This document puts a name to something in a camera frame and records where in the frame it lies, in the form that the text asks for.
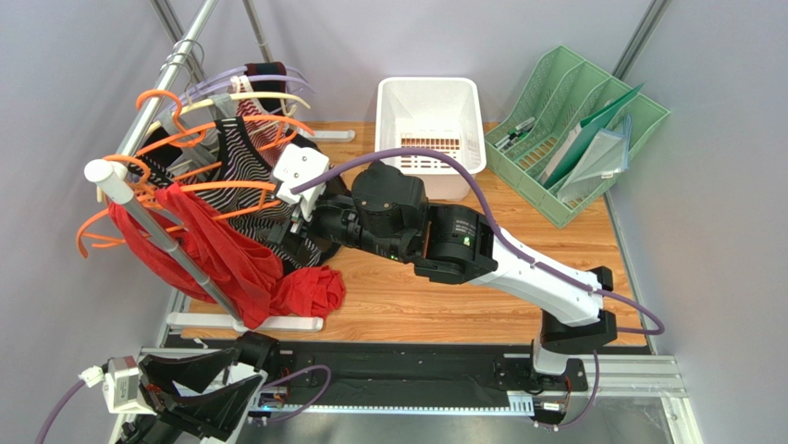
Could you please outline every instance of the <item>green folder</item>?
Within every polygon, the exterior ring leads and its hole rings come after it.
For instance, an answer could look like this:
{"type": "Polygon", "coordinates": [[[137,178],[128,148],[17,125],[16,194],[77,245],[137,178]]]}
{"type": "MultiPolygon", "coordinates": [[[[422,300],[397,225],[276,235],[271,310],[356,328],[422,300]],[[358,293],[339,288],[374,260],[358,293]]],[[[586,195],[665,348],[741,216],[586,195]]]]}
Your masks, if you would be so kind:
{"type": "Polygon", "coordinates": [[[630,103],[642,87],[643,83],[632,88],[631,91],[610,102],[610,104],[603,106],[602,109],[584,118],[577,124],[577,127],[570,132],[566,141],[550,159],[545,170],[539,175],[539,182],[545,189],[549,189],[572,171],[572,168],[583,157],[588,145],[594,140],[597,132],[607,127],[616,116],[616,113],[630,103]]]}

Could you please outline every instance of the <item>white plastic basket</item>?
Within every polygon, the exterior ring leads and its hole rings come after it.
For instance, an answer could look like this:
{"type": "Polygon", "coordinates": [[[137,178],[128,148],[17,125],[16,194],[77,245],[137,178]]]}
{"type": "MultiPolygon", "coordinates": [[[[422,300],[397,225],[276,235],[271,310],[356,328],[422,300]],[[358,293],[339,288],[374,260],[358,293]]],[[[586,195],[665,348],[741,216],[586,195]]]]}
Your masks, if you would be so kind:
{"type": "MultiPolygon", "coordinates": [[[[485,169],[476,84],[468,79],[435,77],[381,81],[377,87],[375,151],[401,146],[448,154],[474,176],[485,169]]],[[[429,157],[393,157],[384,162],[421,178],[430,199],[459,201],[471,188],[453,168],[429,157]]]]}

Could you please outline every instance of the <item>wooden table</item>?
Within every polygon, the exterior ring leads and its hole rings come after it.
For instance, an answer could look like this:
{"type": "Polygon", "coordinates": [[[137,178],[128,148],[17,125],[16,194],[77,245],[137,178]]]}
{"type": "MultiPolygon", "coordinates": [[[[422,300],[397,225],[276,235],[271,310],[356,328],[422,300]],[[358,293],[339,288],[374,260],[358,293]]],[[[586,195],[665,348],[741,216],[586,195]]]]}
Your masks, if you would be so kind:
{"type": "MultiPolygon", "coordinates": [[[[334,164],[375,149],[375,123],[313,123],[314,130],[356,131],[350,143],[323,143],[320,149],[334,164]]],[[[495,124],[487,124],[486,129],[495,124]]],[[[350,186],[364,167],[343,175],[350,186]]],[[[615,290],[632,297],[622,258],[600,198],[564,229],[555,228],[508,185],[485,170],[476,177],[499,224],[528,246],[581,270],[604,265],[613,271],[615,290]]],[[[462,201],[481,211],[471,193],[462,201]]],[[[454,343],[520,343],[537,335],[540,310],[497,290],[470,284],[452,286],[429,282],[402,265],[358,250],[342,249],[329,262],[340,270],[347,296],[340,309],[316,333],[267,332],[278,339],[406,341],[454,343]]],[[[634,309],[605,300],[620,327],[640,327],[634,309]]],[[[223,313],[215,305],[192,301],[190,313],[223,313]]],[[[235,338],[232,330],[186,328],[184,338],[235,338]]],[[[641,335],[624,334],[616,344],[645,345],[641,335]]]]}

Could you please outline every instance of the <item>striped garment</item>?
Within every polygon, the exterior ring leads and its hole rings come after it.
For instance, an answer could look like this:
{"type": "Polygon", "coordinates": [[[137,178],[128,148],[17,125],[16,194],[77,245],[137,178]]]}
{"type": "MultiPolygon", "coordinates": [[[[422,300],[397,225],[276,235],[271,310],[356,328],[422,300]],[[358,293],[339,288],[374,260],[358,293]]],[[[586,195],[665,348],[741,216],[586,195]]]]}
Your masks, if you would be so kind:
{"type": "MultiPolygon", "coordinates": [[[[271,172],[273,168],[254,148],[244,128],[243,118],[236,117],[218,120],[216,129],[219,134],[218,158],[222,162],[222,166],[216,171],[210,181],[252,180],[272,182],[271,172]]],[[[213,206],[219,213],[225,214],[257,205],[260,201],[261,192],[250,188],[223,188],[197,191],[197,195],[213,206]]],[[[269,192],[265,196],[265,202],[271,202],[275,199],[276,196],[273,192],[269,192]]],[[[231,217],[228,219],[228,222],[240,234],[270,248],[282,259],[285,270],[317,265],[320,261],[320,250],[310,240],[304,241],[309,251],[309,259],[305,264],[299,263],[292,254],[286,252],[281,246],[267,240],[272,227],[279,222],[287,221],[293,209],[293,205],[280,203],[274,207],[248,215],[231,217]]]]}
{"type": "MultiPolygon", "coordinates": [[[[233,77],[231,80],[235,93],[249,93],[254,91],[252,88],[252,84],[249,82],[249,79],[246,76],[238,76],[233,77]]],[[[243,99],[238,101],[238,109],[236,110],[236,114],[239,117],[247,117],[247,116],[267,116],[271,113],[265,110],[263,106],[260,104],[260,101],[257,99],[243,99]]],[[[273,142],[277,137],[277,127],[279,123],[277,122],[275,125],[271,125],[272,122],[267,121],[250,121],[246,123],[246,132],[249,134],[249,138],[252,141],[252,146],[256,148],[260,148],[263,146],[268,145],[269,143],[273,142]]],[[[288,126],[286,125],[285,128],[282,130],[282,134],[285,134],[288,126]]],[[[282,155],[282,152],[285,151],[285,146],[287,143],[281,143],[278,146],[273,148],[269,148],[267,150],[263,150],[260,152],[263,159],[268,162],[268,165],[276,165],[279,157],[282,155]]]]}

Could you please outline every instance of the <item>white cable clip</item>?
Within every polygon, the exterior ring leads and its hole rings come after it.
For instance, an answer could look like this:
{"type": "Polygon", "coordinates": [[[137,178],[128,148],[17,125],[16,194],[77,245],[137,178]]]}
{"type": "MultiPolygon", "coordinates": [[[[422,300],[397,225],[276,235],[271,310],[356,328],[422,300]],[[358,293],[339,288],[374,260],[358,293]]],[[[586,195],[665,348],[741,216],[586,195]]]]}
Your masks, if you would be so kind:
{"type": "Polygon", "coordinates": [[[98,365],[94,365],[93,367],[86,368],[80,373],[80,379],[85,381],[85,385],[88,386],[89,389],[99,382],[104,381],[104,370],[98,365]]]}

